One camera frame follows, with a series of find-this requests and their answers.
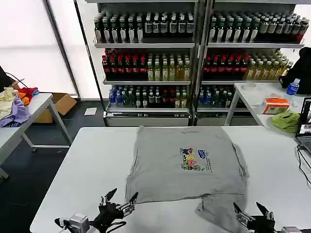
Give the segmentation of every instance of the t-shirt print graphic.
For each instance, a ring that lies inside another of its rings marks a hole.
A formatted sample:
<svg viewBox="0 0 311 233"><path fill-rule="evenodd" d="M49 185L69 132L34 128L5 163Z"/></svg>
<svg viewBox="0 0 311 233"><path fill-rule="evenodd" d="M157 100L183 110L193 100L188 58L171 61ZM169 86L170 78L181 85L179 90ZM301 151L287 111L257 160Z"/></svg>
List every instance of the t-shirt print graphic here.
<svg viewBox="0 0 311 233"><path fill-rule="evenodd" d="M180 148L180 154L183 159L182 169L213 172L209 152L206 150L194 151L193 148Z"/></svg>

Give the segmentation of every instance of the white table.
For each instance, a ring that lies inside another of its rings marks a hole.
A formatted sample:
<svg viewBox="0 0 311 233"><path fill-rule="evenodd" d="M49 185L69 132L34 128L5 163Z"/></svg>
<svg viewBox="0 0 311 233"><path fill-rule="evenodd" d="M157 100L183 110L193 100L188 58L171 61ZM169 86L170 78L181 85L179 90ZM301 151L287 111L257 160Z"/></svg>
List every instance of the white table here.
<svg viewBox="0 0 311 233"><path fill-rule="evenodd" d="M223 127L240 146L250 173L246 211L259 215L256 201L274 211L276 229L311 228L311 190L298 170L293 139L262 126ZM30 226L57 233L57 217L79 212L93 220L100 196L118 188L112 201L125 201L137 128L81 128ZM194 212L200 199L138 204L119 233L227 233Z"/></svg>
<svg viewBox="0 0 311 233"><path fill-rule="evenodd" d="M51 93L40 93L34 96L26 109L31 114L31 117L20 127L15 128L0 128L0 165L11 154L11 152L17 147L17 145L24 139L30 147L36 148L69 148L69 146L52 146L52 145L34 145L25 134L27 128L36 120L42 112L48 108L51 112L55 122L62 131L68 144L72 144L72 138L69 135L62 119L60 118L54 103L52 102ZM0 168L0 176L8 178L8 174Z"/></svg>
<svg viewBox="0 0 311 233"><path fill-rule="evenodd" d="M264 110L262 102L265 98L271 98L273 97L272 95L274 95L274 97L275 96L280 96L282 98L285 97L285 89L282 88L281 84L280 83L255 83L256 88L252 90L244 90L243 86L245 84L246 83L234 83L234 87L236 91L233 96L233 100L232 100L228 115L225 120L225 126L230 125L233 113L236 110L238 100L239 98L241 98L241 100L244 102L245 106L247 107L248 111L252 114L253 118L259 125L262 125L269 130L281 133L283 135L293 137L295 133L286 133L282 131L281 129L272 125L270 117L273 115L262 114ZM304 97L307 97L307 96L302 96L302 95L295 96L294 103L296 106L295 107L290 106L290 109L297 113L300 113Z"/></svg>

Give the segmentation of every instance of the laptop screen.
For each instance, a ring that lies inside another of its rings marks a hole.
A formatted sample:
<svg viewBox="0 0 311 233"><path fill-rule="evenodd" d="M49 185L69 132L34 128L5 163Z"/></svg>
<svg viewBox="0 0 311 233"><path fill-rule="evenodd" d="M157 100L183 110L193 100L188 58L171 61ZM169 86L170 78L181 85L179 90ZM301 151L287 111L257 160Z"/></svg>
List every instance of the laptop screen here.
<svg viewBox="0 0 311 233"><path fill-rule="evenodd" d="M296 136L311 136L311 98L305 98L301 108L301 116Z"/></svg>

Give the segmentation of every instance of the red cloth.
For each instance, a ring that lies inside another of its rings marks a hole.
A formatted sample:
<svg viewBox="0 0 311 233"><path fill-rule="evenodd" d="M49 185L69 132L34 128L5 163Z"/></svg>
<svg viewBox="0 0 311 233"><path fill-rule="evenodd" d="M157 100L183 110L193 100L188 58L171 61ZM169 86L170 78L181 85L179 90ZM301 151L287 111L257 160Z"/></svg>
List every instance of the red cloth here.
<svg viewBox="0 0 311 233"><path fill-rule="evenodd" d="M28 97L29 99L29 102L31 101L31 99L33 98L33 92L35 90L37 90L38 88L37 87L34 87L34 88L26 88L26 87L23 87L22 89L18 90L19 92L21 93L25 93L26 96L25 97Z"/></svg>

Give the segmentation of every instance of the shelf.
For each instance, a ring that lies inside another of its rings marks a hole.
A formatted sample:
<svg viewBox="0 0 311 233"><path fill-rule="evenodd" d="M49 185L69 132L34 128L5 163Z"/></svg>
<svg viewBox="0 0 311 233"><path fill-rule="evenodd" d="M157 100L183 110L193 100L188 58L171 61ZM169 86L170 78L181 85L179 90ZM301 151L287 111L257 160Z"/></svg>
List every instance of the shelf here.
<svg viewBox="0 0 311 233"><path fill-rule="evenodd" d="M177 81L177 82L156 82L156 81L103 81L103 84L108 85L190 85L190 81Z"/></svg>
<svg viewBox="0 0 311 233"><path fill-rule="evenodd" d="M198 2L198 0L86 0L87 3Z"/></svg>
<svg viewBox="0 0 311 233"><path fill-rule="evenodd" d="M144 43L95 43L97 48L112 48L112 49L139 49L139 48L193 48L192 38L176 37L176 38L144 38Z"/></svg>
<svg viewBox="0 0 311 233"><path fill-rule="evenodd" d="M234 83L276 83L277 80L241 80L241 81L202 81L202 85L233 85Z"/></svg>
<svg viewBox="0 0 311 233"><path fill-rule="evenodd" d="M208 48L285 48L300 49L303 44L279 44L279 43L209 43Z"/></svg>
<svg viewBox="0 0 311 233"><path fill-rule="evenodd" d="M216 2L234 3L278 3L278 4L310 4L310 0L216 0Z"/></svg>
<svg viewBox="0 0 311 233"><path fill-rule="evenodd" d="M109 107L109 113L187 113L188 108L119 108Z"/></svg>
<svg viewBox="0 0 311 233"><path fill-rule="evenodd" d="M229 108L198 108L199 113L227 113ZM247 108L236 108L234 112L249 112Z"/></svg>

